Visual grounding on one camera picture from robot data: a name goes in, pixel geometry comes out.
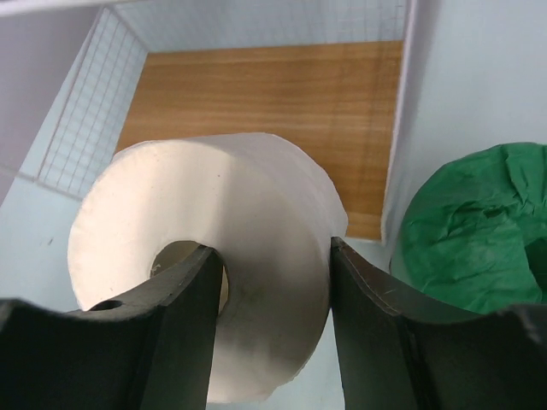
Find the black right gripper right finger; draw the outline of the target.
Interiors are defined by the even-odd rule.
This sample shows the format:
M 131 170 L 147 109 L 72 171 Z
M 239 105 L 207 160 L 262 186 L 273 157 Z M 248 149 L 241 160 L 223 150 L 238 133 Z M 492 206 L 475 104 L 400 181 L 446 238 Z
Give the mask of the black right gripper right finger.
M 331 241 L 331 305 L 349 409 L 543 409 L 546 308 L 480 315 Z

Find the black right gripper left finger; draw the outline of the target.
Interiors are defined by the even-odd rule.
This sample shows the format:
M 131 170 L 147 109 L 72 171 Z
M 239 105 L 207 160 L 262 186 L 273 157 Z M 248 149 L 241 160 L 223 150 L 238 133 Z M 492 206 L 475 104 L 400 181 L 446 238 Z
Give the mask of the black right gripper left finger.
M 205 408 L 220 292 L 201 246 L 87 311 L 2 300 L 2 408 Z

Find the unwrapped white paper roll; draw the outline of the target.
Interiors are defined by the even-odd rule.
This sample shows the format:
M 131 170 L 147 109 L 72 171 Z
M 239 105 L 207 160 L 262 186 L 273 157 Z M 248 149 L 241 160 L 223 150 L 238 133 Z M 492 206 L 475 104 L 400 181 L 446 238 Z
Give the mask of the unwrapped white paper roll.
M 321 338 L 330 247 L 348 216 L 323 168 L 266 133 L 156 140 L 119 152 L 80 205 L 68 270 L 83 309 L 142 284 L 169 244 L 215 249 L 228 299 L 208 399 L 257 401 L 289 383 Z

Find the green wrapped roll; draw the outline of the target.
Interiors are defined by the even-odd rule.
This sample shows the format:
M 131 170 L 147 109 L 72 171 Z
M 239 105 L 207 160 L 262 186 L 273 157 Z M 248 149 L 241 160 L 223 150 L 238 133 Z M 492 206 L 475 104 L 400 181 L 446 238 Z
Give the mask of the green wrapped roll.
M 403 216 L 390 269 L 474 313 L 545 303 L 545 145 L 500 144 L 439 168 Z

